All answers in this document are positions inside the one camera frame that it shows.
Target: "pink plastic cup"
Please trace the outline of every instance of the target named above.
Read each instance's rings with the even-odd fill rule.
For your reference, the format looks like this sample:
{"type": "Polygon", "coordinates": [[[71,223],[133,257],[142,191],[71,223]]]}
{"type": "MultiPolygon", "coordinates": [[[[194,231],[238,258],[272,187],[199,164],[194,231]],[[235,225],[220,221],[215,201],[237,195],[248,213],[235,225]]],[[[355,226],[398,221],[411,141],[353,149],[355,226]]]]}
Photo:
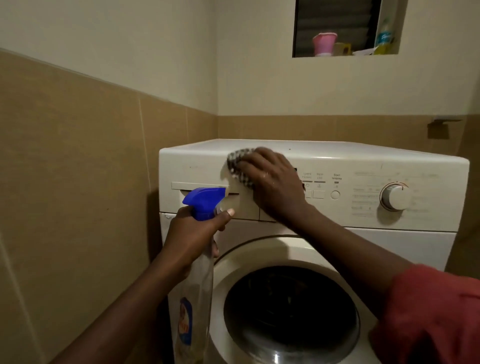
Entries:
{"type": "Polygon", "coordinates": [[[313,45],[315,46],[315,56],[331,56],[336,37],[336,33],[320,33],[314,36],[313,45]]]}

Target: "person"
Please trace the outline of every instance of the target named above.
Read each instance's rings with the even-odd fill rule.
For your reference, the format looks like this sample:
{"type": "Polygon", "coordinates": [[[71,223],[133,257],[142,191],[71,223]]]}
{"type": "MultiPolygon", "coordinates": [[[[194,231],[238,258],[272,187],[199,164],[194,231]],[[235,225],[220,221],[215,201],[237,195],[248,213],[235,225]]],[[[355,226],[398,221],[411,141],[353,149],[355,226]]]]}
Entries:
{"type": "MultiPolygon", "coordinates": [[[[322,254],[379,319],[370,342],[382,363],[480,363],[479,281],[413,264],[323,216],[305,201],[282,154],[258,148],[238,167],[253,181],[258,206],[322,254]]],[[[196,221],[181,208],[152,264],[52,363],[122,363],[141,327],[233,214],[196,221]]]]}

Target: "blue spray nozzle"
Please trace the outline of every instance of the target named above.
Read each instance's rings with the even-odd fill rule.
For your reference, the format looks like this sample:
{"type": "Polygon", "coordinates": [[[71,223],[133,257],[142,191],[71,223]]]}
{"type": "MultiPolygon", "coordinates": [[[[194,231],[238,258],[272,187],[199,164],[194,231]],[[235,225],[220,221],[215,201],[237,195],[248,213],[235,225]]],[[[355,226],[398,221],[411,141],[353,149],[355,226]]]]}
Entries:
{"type": "Polygon", "coordinates": [[[183,199],[183,203],[192,206],[192,216],[197,221],[209,220],[215,217],[215,208],[223,200],[225,187],[196,188],[183,199]]]}

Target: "button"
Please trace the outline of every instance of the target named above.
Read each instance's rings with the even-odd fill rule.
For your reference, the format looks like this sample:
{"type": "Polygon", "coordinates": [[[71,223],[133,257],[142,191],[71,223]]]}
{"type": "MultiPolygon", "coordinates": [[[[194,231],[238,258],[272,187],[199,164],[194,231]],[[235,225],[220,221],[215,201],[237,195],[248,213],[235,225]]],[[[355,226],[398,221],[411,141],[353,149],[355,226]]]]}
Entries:
{"type": "Polygon", "coordinates": [[[325,198],[325,191],[313,191],[313,198],[325,198]]]}

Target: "bottle with blue label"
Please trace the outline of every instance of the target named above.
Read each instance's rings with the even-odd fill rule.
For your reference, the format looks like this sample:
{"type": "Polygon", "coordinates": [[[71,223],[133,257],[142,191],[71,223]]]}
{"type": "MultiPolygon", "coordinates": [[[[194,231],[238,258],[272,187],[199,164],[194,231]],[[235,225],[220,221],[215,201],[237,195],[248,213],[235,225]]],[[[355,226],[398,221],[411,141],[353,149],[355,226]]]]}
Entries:
{"type": "MultiPolygon", "coordinates": [[[[225,188],[197,188],[185,196],[183,203],[193,207],[192,216],[196,220],[204,221],[215,217],[216,207],[225,195],[225,188]]],[[[204,361],[210,329],[213,263],[212,246],[209,244],[193,262],[183,284],[175,345],[176,364],[200,364],[204,361]]]]}
{"type": "Polygon", "coordinates": [[[392,28],[390,19],[385,18],[380,28],[380,33],[377,36],[375,46],[377,47],[374,54],[387,54],[390,50],[390,43],[392,42],[392,28]]]}

